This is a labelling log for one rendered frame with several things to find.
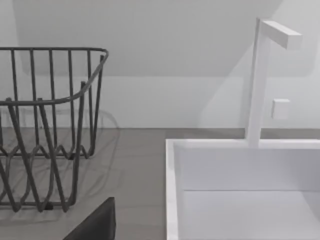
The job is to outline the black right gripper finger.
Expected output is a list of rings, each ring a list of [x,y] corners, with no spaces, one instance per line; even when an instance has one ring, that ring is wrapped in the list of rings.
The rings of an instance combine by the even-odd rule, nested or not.
[[[108,197],[62,240],[115,240],[116,204]]]

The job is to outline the white sink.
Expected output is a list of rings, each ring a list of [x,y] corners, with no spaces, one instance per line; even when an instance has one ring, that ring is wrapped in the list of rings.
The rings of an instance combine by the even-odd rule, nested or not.
[[[320,240],[320,141],[167,139],[166,240]]]

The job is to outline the tall white tap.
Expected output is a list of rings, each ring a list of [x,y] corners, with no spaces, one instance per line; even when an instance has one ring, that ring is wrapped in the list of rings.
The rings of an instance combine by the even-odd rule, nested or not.
[[[285,50],[299,50],[303,35],[274,20],[257,18],[250,73],[250,105],[245,140],[250,148],[257,148],[261,139],[261,126],[267,83],[271,42]]]

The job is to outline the white square tap knob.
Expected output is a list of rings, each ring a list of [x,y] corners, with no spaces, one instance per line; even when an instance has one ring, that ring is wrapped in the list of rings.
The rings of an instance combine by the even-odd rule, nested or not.
[[[271,117],[274,120],[285,120],[289,116],[291,101],[286,98],[275,98],[272,101]]]

